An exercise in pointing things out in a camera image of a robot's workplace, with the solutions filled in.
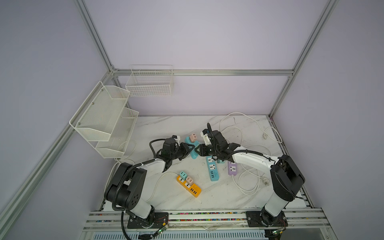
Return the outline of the orange power strip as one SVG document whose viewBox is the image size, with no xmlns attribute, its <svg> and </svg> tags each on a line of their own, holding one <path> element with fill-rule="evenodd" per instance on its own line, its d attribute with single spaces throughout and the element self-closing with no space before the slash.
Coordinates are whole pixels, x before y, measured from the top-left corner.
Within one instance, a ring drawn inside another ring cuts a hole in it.
<svg viewBox="0 0 384 240">
<path fill-rule="evenodd" d="M 180 176 L 177 177 L 177 182 L 195 198 L 202 192 L 202 189 L 195 182 L 192 185 L 189 185 L 186 180 L 183 180 Z"/>
</svg>

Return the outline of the teal triangular power strip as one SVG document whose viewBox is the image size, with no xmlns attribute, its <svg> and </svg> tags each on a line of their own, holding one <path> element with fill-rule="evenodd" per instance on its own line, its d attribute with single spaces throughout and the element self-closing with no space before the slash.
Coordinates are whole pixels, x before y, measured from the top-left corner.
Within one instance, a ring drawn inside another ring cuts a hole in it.
<svg viewBox="0 0 384 240">
<path fill-rule="evenodd" d="M 197 136 L 195 134 L 192 134 L 188 137 L 186 137 L 185 142 L 189 144 L 189 148 L 194 146 L 194 148 L 190 151 L 190 155 L 193 159 L 196 159 L 199 155 L 196 152 L 197 147 L 200 145 L 199 141 L 197 140 Z"/>
</svg>

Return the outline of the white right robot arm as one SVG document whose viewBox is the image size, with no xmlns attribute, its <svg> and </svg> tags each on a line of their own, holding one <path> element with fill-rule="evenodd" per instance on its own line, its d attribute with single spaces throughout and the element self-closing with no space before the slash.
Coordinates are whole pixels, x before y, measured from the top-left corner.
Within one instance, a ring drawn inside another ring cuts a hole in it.
<svg viewBox="0 0 384 240">
<path fill-rule="evenodd" d="M 271 180 L 274 192 L 263 206 L 260 222 L 270 227 L 278 221 L 283 209 L 297 198 L 305 177 L 288 155 L 274 157 L 249 150 L 237 143 L 228 143 L 221 132 L 210 128 L 201 132 L 204 143 L 196 150 L 199 156 L 213 156 L 233 164 L 243 164 L 263 172 Z"/>
</svg>

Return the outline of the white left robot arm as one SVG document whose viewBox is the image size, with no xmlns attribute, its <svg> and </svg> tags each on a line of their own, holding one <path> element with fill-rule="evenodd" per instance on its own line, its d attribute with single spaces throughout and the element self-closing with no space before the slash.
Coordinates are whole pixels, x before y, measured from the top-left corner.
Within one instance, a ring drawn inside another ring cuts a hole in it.
<svg viewBox="0 0 384 240">
<path fill-rule="evenodd" d="M 120 164 L 104 192 L 104 199 L 114 211 L 144 220 L 154 214 L 153 206 L 141 199 L 146 178 L 166 172 L 174 160 L 182 161 L 196 148 L 180 142 L 177 136 L 152 140 L 149 147 L 153 158 L 134 165 Z"/>
</svg>

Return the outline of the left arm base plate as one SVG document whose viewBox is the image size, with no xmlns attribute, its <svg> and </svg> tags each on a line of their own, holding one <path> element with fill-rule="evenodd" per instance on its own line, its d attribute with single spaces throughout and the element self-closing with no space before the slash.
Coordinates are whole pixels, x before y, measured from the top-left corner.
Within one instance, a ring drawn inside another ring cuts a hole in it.
<svg viewBox="0 0 384 240">
<path fill-rule="evenodd" d="M 146 219 L 139 217 L 130 217 L 126 227 L 128 229 L 159 229 L 169 220 L 169 214 L 166 212 L 155 212 Z"/>
</svg>

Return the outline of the purple power strip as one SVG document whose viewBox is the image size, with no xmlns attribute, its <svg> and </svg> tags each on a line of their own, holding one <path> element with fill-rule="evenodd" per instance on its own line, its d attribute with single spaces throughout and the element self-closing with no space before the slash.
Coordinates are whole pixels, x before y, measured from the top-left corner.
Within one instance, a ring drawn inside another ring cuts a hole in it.
<svg viewBox="0 0 384 240">
<path fill-rule="evenodd" d="M 229 176 L 236 176 L 238 173 L 237 163 L 228 161 L 228 174 Z"/>
</svg>

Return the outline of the blue rectangular power strip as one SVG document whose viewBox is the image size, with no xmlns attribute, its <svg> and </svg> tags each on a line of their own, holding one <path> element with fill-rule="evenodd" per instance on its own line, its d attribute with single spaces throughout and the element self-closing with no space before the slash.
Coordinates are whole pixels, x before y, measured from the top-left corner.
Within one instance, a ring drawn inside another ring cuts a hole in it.
<svg viewBox="0 0 384 240">
<path fill-rule="evenodd" d="M 207 166 L 208 166 L 210 180 L 212 182 L 218 181 L 219 180 L 219 172 L 217 169 L 216 161 L 213 159 L 212 156 L 207 156 L 206 162 L 207 162 Z"/>
</svg>

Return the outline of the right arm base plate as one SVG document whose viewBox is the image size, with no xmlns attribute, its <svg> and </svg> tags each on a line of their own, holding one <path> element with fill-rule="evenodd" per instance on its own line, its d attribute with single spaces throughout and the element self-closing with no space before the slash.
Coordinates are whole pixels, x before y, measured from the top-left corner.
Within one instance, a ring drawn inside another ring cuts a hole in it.
<svg viewBox="0 0 384 240">
<path fill-rule="evenodd" d="M 246 220 L 248 226 L 253 227 L 287 227 L 288 222 L 285 213 L 281 211 L 276 217 L 270 215 L 267 211 L 247 211 Z"/>
</svg>

